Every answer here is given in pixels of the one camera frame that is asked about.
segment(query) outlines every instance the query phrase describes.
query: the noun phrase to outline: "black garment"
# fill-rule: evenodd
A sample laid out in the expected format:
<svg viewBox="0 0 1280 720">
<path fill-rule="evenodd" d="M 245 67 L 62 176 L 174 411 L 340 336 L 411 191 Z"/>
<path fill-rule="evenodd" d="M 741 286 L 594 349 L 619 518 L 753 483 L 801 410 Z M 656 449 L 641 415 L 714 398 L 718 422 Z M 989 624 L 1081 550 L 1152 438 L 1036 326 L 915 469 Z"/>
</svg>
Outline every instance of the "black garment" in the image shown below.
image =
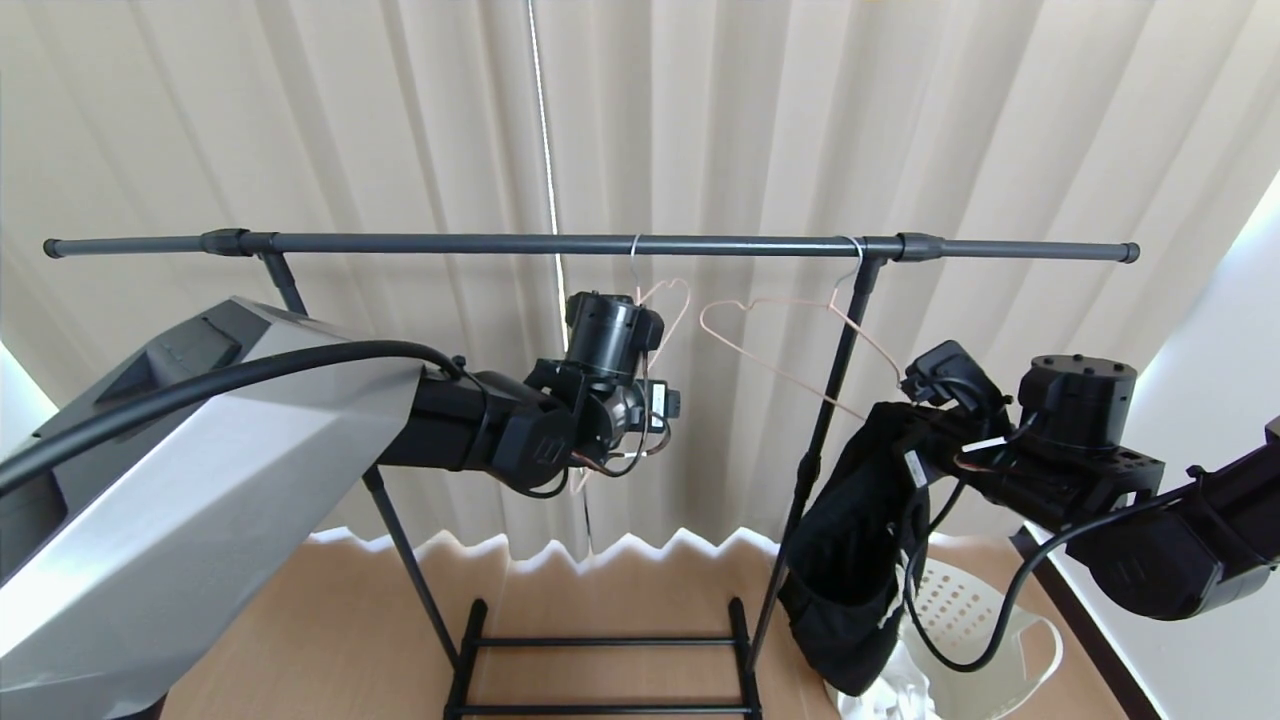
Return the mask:
<svg viewBox="0 0 1280 720">
<path fill-rule="evenodd" d="M 899 587 L 895 568 L 928 542 L 928 487 L 893 448 L 916 423 L 911 406 L 881 402 L 845 446 L 831 479 L 788 546 L 780 600 L 809 665 L 860 696 L 888 662 L 902 607 L 878 626 Z M 919 583 L 924 564 L 915 568 Z"/>
</svg>

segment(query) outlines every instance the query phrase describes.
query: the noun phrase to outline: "beige curtain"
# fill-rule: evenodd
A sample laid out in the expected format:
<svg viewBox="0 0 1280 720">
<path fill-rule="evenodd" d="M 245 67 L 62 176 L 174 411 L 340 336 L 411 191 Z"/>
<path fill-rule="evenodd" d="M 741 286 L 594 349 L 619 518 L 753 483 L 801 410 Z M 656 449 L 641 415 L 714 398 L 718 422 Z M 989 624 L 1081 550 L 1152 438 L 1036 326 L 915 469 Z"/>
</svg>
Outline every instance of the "beige curtain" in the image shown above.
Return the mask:
<svg viewBox="0 0 1280 720">
<path fill-rule="evenodd" d="M 891 265 L 867 324 L 902 361 L 956 338 L 1009 391 L 1041 352 L 1140 366 L 1280 168 L 1277 51 L 1266 0 L 0 4 L 0 332 L 65 402 L 227 295 L 276 301 L 252 260 L 54 263 L 49 236 L 550 232 L 554 208 L 559 232 L 1132 240 L 1143 259 L 1128 266 Z M 516 375 L 561 347 L 552 258 L 293 264 L 314 315 L 369 334 Z M 550 502 L 389 471 L 411 537 L 506 532 L 516 556 L 550 538 L 582 555 L 588 515 L 595 550 L 678 527 L 776 534 L 818 401 L 696 314 L 826 300 L 850 269 L 640 258 L 644 284 L 694 286 L 654 368 L 685 392 L 667 452 Z M 564 270 L 570 292 L 634 284 L 626 259 Z M 673 319 L 680 300 L 653 304 Z M 813 384 L 840 332 L 804 309 L 710 322 Z M 861 410 L 893 397 L 868 350 L 842 395 Z M 828 466 L 856 427 L 837 414 Z M 332 520 L 380 532 L 360 492 Z M 969 498 L 950 529 L 996 520 Z"/>
</svg>

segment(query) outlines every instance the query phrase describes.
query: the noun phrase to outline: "black metal frame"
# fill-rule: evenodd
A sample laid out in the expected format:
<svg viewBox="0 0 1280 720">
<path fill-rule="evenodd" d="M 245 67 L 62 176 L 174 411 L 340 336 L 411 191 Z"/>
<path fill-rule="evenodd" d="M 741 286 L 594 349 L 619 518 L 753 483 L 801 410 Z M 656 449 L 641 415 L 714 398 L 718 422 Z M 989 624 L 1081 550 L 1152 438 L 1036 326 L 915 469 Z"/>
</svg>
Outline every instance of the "black metal frame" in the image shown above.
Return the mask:
<svg viewBox="0 0 1280 720">
<path fill-rule="evenodd" d="M 47 240 L 45 252 L 50 258 L 72 255 L 122 255 L 150 252 L 209 252 L 228 256 L 257 256 L 262 260 L 279 291 L 285 309 L 306 315 L 306 305 L 298 292 L 285 252 L 425 252 L 425 254 L 579 254 L 579 255 L 739 255 L 739 256 L 805 256 L 852 258 L 858 255 L 847 237 L 730 237 L 730 236 L 530 236 L 530 234 L 315 234 L 315 233 L 262 233 L 244 229 L 223 229 L 202 236 L 161 238 L 106 238 L 63 241 Z M 863 261 L 858 268 L 854 293 L 849 301 L 847 318 L 860 324 L 870 301 L 881 269 L 888 261 L 924 261 L 938 258 L 1020 258 L 1108 260 L 1133 263 L 1138 259 L 1135 243 L 1096 245 L 1068 242 L 998 242 L 955 241 L 941 237 L 900 233 L 886 237 L 852 238 L 861 249 Z M 827 397 L 838 397 L 845 373 L 852 356 L 858 332 L 846 325 L 836 346 L 831 373 L 827 378 Z M 778 544 L 778 557 L 773 564 L 765 588 L 755 634 L 748 634 L 742 601 L 728 603 L 730 635 L 717 637 L 614 637 L 614 638 L 493 638 L 484 637 L 488 606 L 483 600 L 471 605 L 466 632 L 461 646 L 454 646 L 444 618 L 431 597 L 413 548 L 404 534 L 390 496 L 383 486 L 376 466 L 364 475 L 392 543 L 404 564 L 410 582 L 426 610 L 440 646 L 453 667 L 453 683 L 444 706 L 444 720 L 466 716 L 513 715 L 741 715 L 748 720 L 763 720 L 760 693 L 755 682 L 755 665 L 764 646 L 765 632 L 773 616 L 778 591 L 786 570 L 786 552 L 804 507 L 822 468 L 822 446 L 831 429 L 835 405 L 823 401 L 814 423 L 809 448 L 796 469 L 795 495 L 787 512 L 786 525 Z M 733 648 L 741 687 L 739 703 L 593 703 L 593 705 L 468 705 L 471 675 L 481 648 L 534 648 L 534 647 L 652 647 L 652 646 L 728 646 Z"/>
</svg>

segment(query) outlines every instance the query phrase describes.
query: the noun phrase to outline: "white plastic basket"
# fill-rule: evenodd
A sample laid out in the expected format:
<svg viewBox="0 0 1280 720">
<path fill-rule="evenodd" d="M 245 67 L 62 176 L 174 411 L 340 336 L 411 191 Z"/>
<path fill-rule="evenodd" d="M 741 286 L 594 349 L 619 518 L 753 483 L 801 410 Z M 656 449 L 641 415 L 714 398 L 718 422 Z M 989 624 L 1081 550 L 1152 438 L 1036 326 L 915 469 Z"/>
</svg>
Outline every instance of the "white plastic basket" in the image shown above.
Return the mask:
<svg viewBox="0 0 1280 720">
<path fill-rule="evenodd" d="M 991 630 L 1005 601 L 1004 593 L 969 573 L 929 560 L 915 607 L 929 639 L 956 662 L 977 660 L 991 642 Z M 1027 667 L 1021 634 L 1043 623 L 1053 637 L 1053 660 L 1039 673 Z M 1015 607 L 1000 650 L 977 673 L 956 673 L 924 647 L 909 616 L 902 618 L 902 643 L 929 679 L 929 696 L 943 720 L 995 720 L 1004 717 L 1036 692 L 1062 662 L 1062 635 L 1050 620 Z"/>
</svg>

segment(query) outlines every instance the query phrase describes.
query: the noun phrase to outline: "black baseboard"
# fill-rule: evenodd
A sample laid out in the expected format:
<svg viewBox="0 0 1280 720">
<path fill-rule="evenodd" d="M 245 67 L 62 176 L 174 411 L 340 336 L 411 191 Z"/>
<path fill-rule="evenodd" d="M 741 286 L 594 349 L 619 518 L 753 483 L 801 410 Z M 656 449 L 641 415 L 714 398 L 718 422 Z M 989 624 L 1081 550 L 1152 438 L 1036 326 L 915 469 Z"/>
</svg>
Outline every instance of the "black baseboard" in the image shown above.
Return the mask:
<svg viewBox="0 0 1280 720">
<path fill-rule="evenodd" d="M 1039 543 L 1036 542 L 1036 538 L 1032 537 L 1027 528 L 1018 530 L 1018 534 L 1010 539 L 1014 542 L 1018 553 L 1023 556 L 1023 560 L 1039 550 Z M 1071 633 L 1084 646 L 1084 652 L 1089 655 L 1089 660 L 1097 666 L 1102 679 L 1111 688 L 1111 693 L 1120 701 L 1120 707 L 1124 708 L 1125 715 L 1134 720 L 1161 720 L 1160 714 L 1156 712 L 1156 707 L 1151 705 L 1151 698 L 1147 697 L 1147 693 L 1142 692 L 1138 680 L 1134 679 L 1133 674 L 1129 673 L 1129 669 L 1120 660 L 1120 656 L 1116 655 L 1115 648 L 1111 647 L 1102 630 L 1098 629 L 1097 623 L 1093 621 L 1093 618 L 1080 603 L 1080 598 L 1066 584 L 1061 573 L 1057 571 L 1057 566 L 1052 562 L 1041 562 L 1036 568 L 1036 579 L 1039 580 L 1041 587 L 1044 588 L 1050 600 L 1057 606 L 1057 611 L 1062 614 L 1062 619 L 1071 628 Z"/>
</svg>

